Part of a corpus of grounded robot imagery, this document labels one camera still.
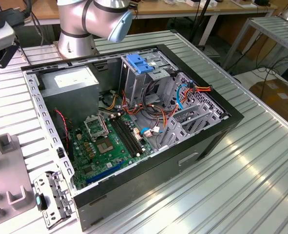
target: blue pcie slot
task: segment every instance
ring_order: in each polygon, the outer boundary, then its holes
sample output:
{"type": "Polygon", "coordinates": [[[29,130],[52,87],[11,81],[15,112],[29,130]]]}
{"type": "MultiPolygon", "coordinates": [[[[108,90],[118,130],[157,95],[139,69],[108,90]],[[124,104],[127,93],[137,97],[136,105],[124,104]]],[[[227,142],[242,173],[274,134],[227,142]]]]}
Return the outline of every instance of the blue pcie slot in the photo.
{"type": "Polygon", "coordinates": [[[102,179],[102,178],[104,178],[104,177],[106,177],[106,176],[118,171],[121,168],[121,165],[123,163],[125,163],[125,161],[119,163],[118,165],[116,165],[116,166],[114,166],[112,168],[109,168],[108,170],[106,170],[106,171],[104,171],[104,172],[102,172],[102,173],[100,173],[98,175],[93,176],[92,178],[86,179],[85,182],[87,184],[89,184],[89,183],[93,183],[95,181],[98,181],[99,179],[102,179]]]}

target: side panel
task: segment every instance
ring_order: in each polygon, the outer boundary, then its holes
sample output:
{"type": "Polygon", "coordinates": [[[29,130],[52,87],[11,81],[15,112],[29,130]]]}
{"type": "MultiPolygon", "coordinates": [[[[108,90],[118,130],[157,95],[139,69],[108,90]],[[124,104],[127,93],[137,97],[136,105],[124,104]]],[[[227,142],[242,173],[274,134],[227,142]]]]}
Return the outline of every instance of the side panel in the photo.
{"type": "MultiPolygon", "coordinates": [[[[204,158],[204,156],[213,149],[213,146],[216,146],[223,136],[236,125],[237,124],[234,124],[228,129],[206,138],[198,144],[191,146],[176,156],[151,168],[145,173],[142,173],[123,185],[109,191],[103,196],[100,196],[94,201],[91,201],[82,207],[78,207],[82,230],[88,229],[103,218],[117,212],[145,193],[195,164],[200,158],[204,158]]],[[[99,186],[96,186],[90,189],[90,192],[98,189],[99,186]]]]}

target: motherboard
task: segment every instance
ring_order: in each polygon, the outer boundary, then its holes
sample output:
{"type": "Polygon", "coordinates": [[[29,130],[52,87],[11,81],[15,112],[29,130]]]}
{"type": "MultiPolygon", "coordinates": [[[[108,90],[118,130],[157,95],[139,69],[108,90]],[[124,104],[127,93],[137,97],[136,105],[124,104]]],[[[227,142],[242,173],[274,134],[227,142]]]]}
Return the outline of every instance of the motherboard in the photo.
{"type": "Polygon", "coordinates": [[[74,152],[71,160],[75,170],[73,180],[77,189],[154,152],[148,141],[139,136],[138,128],[128,114],[100,121],[96,118],[99,117],[87,119],[81,126],[69,131],[74,152]]]}

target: wooden table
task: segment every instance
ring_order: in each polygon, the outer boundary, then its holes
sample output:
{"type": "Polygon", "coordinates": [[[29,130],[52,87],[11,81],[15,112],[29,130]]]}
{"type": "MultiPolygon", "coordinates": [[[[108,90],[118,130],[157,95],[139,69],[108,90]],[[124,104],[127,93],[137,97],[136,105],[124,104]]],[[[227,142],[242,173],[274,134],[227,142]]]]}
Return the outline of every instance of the wooden table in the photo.
{"type": "MultiPolygon", "coordinates": [[[[224,0],[218,3],[216,7],[207,9],[205,15],[211,17],[199,44],[205,45],[219,15],[266,13],[266,17],[269,17],[275,9],[277,7],[273,4],[270,7],[242,8],[230,0],[224,0]]],[[[41,24],[59,24],[56,0],[37,0],[32,6],[32,10],[41,24]]],[[[185,3],[169,5],[162,0],[156,2],[142,1],[138,4],[138,14],[136,15],[134,12],[134,19],[189,17],[195,16],[196,12],[197,7],[192,7],[185,3]]]]}

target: red cable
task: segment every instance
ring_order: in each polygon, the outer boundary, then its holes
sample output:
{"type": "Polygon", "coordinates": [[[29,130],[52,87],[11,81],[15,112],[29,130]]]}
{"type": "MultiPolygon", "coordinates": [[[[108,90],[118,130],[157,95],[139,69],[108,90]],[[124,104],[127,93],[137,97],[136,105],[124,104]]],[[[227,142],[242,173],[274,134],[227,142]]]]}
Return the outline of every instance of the red cable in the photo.
{"type": "Polygon", "coordinates": [[[62,121],[64,122],[65,131],[66,131],[67,150],[68,150],[69,149],[69,139],[68,139],[68,129],[67,129],[65,117],[62,115],[62,113],[60,111],[58,111],[56,109],[54,111],[56,111],[60,115],[60,117],[62,118],[62,121]]]}

